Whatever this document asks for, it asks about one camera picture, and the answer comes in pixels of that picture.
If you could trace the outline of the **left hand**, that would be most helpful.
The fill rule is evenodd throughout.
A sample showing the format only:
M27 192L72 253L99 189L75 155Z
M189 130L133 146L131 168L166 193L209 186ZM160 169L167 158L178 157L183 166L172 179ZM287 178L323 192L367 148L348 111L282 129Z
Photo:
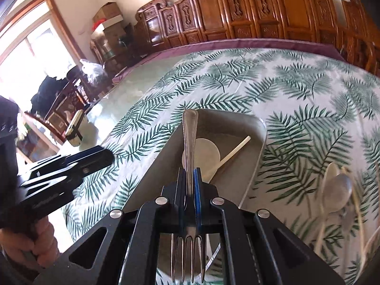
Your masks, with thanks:
M54 237L54 227L48 216L36 222L35 232L37 238L32 240L23 233L2 228L1 246L11 260L37 271L51 266L60 256L60 252Z

